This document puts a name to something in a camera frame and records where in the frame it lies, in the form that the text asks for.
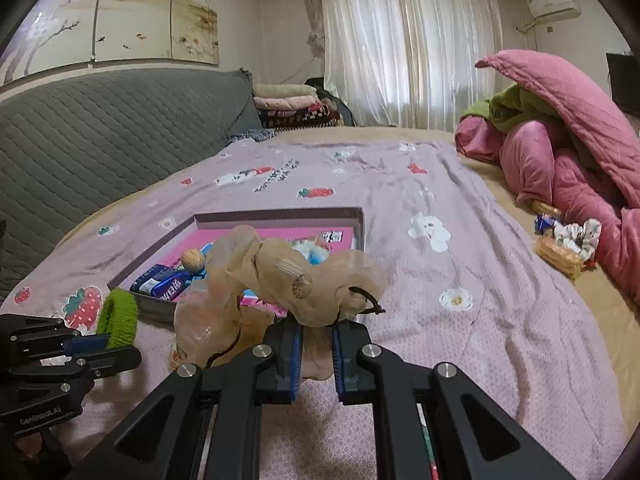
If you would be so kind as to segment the pink strawberry print blanket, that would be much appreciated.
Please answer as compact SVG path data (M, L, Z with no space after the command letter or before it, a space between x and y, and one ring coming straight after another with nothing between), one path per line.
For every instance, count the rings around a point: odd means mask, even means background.
M374 341L404 360L460 366L578 479L602 478L627 427L598 323L574 285L445 142L239 142L111 209L40 263L3 310L77 322L108 282L206 212L356 207L381 267Z

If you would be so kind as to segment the grey quilted headboard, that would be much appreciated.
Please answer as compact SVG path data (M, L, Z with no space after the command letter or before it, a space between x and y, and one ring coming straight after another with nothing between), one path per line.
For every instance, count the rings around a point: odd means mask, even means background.
M119 70L2 101L1 296L81 221L259 126L247 70Z

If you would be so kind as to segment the black wall television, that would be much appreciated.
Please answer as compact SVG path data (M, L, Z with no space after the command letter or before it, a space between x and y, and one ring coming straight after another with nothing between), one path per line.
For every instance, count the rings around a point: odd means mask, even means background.
M608 53L612 100L625 113L640 113L640 66L633 55Z

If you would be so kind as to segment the white air conditioner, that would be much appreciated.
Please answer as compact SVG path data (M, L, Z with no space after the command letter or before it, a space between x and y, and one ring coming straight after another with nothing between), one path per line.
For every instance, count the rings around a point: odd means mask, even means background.
M527 0L527 7L533 21L515 27L522 35L527 35L539 24L578 18L582 14L575 0Z

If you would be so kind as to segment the white sheer curtain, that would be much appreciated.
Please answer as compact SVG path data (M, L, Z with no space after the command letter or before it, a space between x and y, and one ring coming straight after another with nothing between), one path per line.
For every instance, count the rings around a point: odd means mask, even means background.
M498 91L475 64L503 47L498 0L310 0L323 79L360 126L454 130Z

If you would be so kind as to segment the floral wall painting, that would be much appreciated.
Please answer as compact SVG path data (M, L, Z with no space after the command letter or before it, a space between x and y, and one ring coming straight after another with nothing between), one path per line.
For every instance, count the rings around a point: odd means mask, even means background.
M214 0L38 0L1 55L1 81L157 58L218 65Z

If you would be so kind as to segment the green blanket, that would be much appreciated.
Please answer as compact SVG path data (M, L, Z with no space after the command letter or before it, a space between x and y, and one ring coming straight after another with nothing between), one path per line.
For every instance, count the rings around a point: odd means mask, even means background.
M460 120L470 116L484 118L502 133L509 133L521 122L530 120L562 122L561 116L547 101L519 84L477 101L462 113Z

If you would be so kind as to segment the brown walnut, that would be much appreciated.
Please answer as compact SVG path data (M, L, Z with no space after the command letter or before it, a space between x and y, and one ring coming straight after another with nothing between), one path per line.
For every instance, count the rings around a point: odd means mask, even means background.
M191 274L201 273L205 269L206 259L203 253L196 249L186 249L180 256L183 269Z

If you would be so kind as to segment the silver wrapped egg toy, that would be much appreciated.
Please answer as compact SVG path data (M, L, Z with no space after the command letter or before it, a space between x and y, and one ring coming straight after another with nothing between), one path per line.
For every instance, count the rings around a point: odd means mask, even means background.
M329 258L330 251L313 240L296 240L292 248L299 252L312 266L318 266Z

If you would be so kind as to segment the beige sheer scrunchie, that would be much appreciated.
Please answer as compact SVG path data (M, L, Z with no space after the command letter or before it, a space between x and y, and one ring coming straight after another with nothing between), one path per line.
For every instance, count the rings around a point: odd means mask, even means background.
M216 240L205 259L206 277L178 298L171 368L221 366L257 344L276 306L303 327L302 376L331 377L329 327L380 312L387 286L382 266L357 249L332 252L313 264L280 237L238 226Z

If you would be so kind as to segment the blue snack packet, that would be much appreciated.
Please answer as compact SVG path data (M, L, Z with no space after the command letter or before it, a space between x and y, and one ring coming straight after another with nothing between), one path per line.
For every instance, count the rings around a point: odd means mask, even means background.
M156 264L151 266L130 285L130 292L143 296L172 301L192 282L192 275L186 270Z

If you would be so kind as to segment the small blue snack wrapper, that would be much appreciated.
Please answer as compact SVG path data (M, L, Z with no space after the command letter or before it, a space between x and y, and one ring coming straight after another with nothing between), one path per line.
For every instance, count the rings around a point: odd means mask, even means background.
M539 236L550 236L555 237L555 229L562 228L564 223L555 216L551 214L537 214L534 230L535 233Z

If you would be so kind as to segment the pink quilted duvet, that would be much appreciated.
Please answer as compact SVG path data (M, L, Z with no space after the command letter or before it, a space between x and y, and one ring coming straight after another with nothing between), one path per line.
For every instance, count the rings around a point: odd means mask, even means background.
M509 49L475 65L540 96L562 122L530 120L502 133L470 116L457 126L458 152L498 165L519 202L558 208L568 223L599 220L594 258L637 301L639 139L623 112L591 78L556 55Z

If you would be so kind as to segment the stack of folded blankets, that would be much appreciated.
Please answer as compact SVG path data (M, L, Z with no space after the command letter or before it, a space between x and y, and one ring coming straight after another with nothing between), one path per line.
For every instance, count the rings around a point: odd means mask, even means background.
M350 125L349 112L330 92L309 84L254 84L262 126L278 131Z

